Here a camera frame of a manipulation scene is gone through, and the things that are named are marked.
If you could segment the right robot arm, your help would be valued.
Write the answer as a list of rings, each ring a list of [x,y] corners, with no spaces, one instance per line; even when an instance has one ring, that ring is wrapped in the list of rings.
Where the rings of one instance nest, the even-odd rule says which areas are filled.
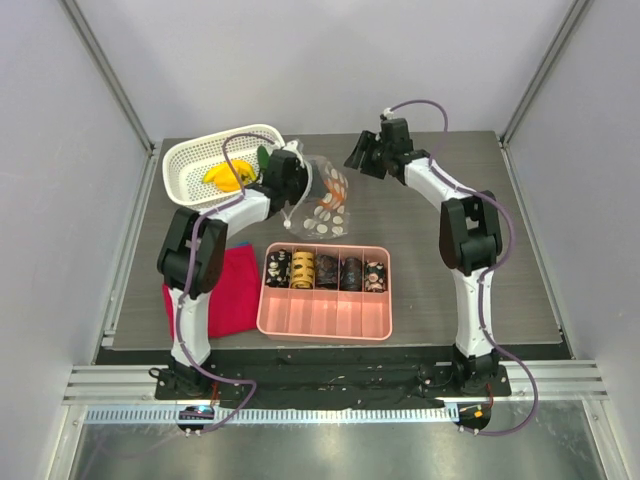
[[[440,257],[456,290],[451,384],[462,394],[479,394],[496,378],[499,367],[491,285],[503,242],[495,198],[447,174],[427,151],[414,147],[408,122],[390,115],[381,118],[378,133],[361,133],[345,165],[379,179],[391,175],[437,208]]]

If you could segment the yellow toy fruit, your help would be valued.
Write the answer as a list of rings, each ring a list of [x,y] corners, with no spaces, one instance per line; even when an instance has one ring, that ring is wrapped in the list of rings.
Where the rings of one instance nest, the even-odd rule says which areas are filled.
[[[246,186],[253,183],[257,179],[257,174],[252,167],[252,165],[241,159],[234,159],[231,161],[231,165],[228,165],[233,173],[235,174],[237,183],[229,184],[228,188],[220,189],[217,185],[215,185],[220,191],[229,193],[235,192],[241,189],[241,186]]]

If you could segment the green toy cucumber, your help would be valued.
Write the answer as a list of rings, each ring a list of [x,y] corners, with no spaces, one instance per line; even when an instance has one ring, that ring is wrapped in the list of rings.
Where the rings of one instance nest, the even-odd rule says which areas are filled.
[[[256,150],[257,161],[261,172],[266,171],[269,167],[269,161],[273,148],[266,145],[260,145]]]

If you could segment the orange toy fruit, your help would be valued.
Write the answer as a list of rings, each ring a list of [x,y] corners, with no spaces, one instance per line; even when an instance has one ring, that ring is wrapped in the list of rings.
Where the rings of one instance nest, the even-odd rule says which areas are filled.
[[[327,210],[337,210],[344,204],[345,199],[346,190],[344,188],[330,189],[319,204]]]

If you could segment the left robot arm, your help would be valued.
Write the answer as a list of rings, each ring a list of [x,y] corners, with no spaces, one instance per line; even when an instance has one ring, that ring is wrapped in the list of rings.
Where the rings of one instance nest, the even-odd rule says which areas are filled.
[[[281,148],[261,146],[257,153],[264,168],[258,181],[203,213],[179,208],[157,260],[172,302],[172,364],[184,368],[177,383],[193,399],[205,397],[213,385],[212,373],[204,368],[211,353],[208,308],[224,268],[227,239],[278,213],[289,229],[313,183],[313,169],[297,141]]]

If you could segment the yellow toy banana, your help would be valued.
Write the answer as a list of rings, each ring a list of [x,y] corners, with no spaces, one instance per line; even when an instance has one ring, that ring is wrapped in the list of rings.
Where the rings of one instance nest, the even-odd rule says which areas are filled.
[[[228,165],[218,165],[206,172],[202,182],[205,184],[215,184],[220,189],[223,189],[228,188],[229,184],[236,184],[237,180]]]

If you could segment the clear polka dot zip bag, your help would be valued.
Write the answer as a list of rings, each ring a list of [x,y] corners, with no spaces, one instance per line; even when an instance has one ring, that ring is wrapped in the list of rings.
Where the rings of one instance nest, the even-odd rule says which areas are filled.
[[[284,228],[303,240],[344,237],[350,220],[346,176],[328,158],[304,154],[299,140],[287,142],[284,150],[293,153],[302,168],[301,196],[282,213]]]

